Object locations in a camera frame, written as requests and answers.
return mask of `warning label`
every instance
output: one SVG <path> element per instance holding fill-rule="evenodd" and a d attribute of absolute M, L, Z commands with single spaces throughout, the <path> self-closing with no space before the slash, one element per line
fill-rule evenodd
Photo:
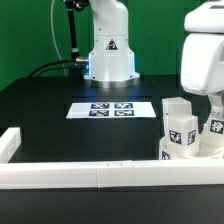
<path fill-rule="evenodd" d="M 115 44 L 113 39 L 111 39 L 111 41 L 108 44 L 106 50 L 118 50 L 117 45 Z"/>

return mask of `black table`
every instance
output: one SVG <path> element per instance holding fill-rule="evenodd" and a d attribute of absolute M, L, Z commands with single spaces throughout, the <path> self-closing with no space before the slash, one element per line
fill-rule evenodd
<path fill-rule="evenodd" d="M 184 97 L 202 129 L 207 97 L 184 93 L 175 75 L 144 76 L 120 89 L 79 78 L 23 78 L 0 93 L 0 131 L 21 127 L 10 162 L 154 160 L 164 135 L 162 99 Z M 65 119 L 73 102 L 152 102 L 156 118 Z M 223 186 L 2 190 L 0 223 L 222 223 Z"/>

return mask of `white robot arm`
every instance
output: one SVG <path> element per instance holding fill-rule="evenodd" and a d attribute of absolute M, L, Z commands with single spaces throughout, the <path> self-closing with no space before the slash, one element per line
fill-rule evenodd
<path fill-rule="evenodd" d="M 201 133 L 201 143 L 224 145 L 224 2 L 207 2 L 189 13 L 185 29 L 181 84 L 186 92 L 208 95 L 211 114 Z"/>
<path fill-rule="evenodd" d="M 185 29 L 192 33 L 184 43 L 181 84 L 186 92 L 208 95 L 212 109 L 199 134 L 191 103 L 182 98 L 164 99 L 160 159 L 223 158 L 224 2 L 207 2 L 190 12 Z"/>
<path fill-rule="evenodd" d="M 123 87 L 139 78 L 128 46 L 128 10 L 117 0 L 89 0 L 94 21 L 94 49 L 89 54 L 86 82 Z"/>

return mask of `cable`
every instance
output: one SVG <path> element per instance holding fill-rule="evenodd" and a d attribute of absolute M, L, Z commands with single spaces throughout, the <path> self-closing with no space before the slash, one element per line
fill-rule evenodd
<path fill-rule="evenodd" d="M 56 50 L 56 53 L 58 55 L 58 58 L 60 60 L 62 60 L 62 56 L 60 54 L 60 51 L 58 49 L 58 45 L 57 45 L 57 41 L 55 38 L 55 30 L 54 30 L 54 6 L 55 6 L 55 0 L 52 0 L 51 3 L 51 34 L 52 34 L 52 39 L 53 39 L 53 43 L 54 43 L 54 48 Z"/>
<path fill-rule="evenodd" d="M 48 69 L 45 69 L 43 71 L 41 71 L 39 74 L 36 75 L 36 77 L 40 77 L 43 73 L 45 72 L 49 72 L 49 71 L 54 71 L 54 70 L 60 70 L 60 69 L 69 69 L 69 68 L 72 68 L 74 66 L 67 66 L 67 67 L 59 67 L 59 68 L 48 68 Z"/>
<path fill-rule="evenodd" d="M 52 66 L 52 65 L 59 65 L 59 64 L 65 64 L 65 63 L 70 63 L 70 62 L 75 62 L 75 60 L 68 59 L 68 60 L 61 60 L 61 61 L 55 61 L 55 62 L 50 62 L 45 65 L 42 65 L 38 68 L 36 68 L 34 71 L 32 71 L 27 77 L 31 78 L 33 77 L 37 72 L 41 71 L 42 69 Z"/>
<path fill-rule="evenodd" d="M 75 59 L 79 56 L 79 50 L 77 45 L 77 39 L 76 39 L 76 28 L 75 28 L 75 21 L 74 21 L 74 12 L 73 9 L 67 8 L 68 13 L 68 21 L 69 21 L 69 28 L 70 28 L 70 40 L 71 40 L 71 58 Z"/>

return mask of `green wall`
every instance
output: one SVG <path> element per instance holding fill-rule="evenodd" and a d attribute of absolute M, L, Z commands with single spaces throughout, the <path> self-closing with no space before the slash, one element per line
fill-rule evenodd
<path fill-rule="evenodd" d="M 136 53 L 141 74 L 179 74 L 180 58 L 187 33 L 187 12 L 202 0 L 121 0 L 129 2 L 130 47 Z M 50 27 L 51 0 L 1 0 L 0 3 L 0 90 L 36 67 L 58 60 Z M 64 59 L 70 58 L 70 40 L 65 6 L 56 0 L 56 39 Z M 83 56 L 93 45 L 90 8 L 76 13 L 78 43 Z"/>

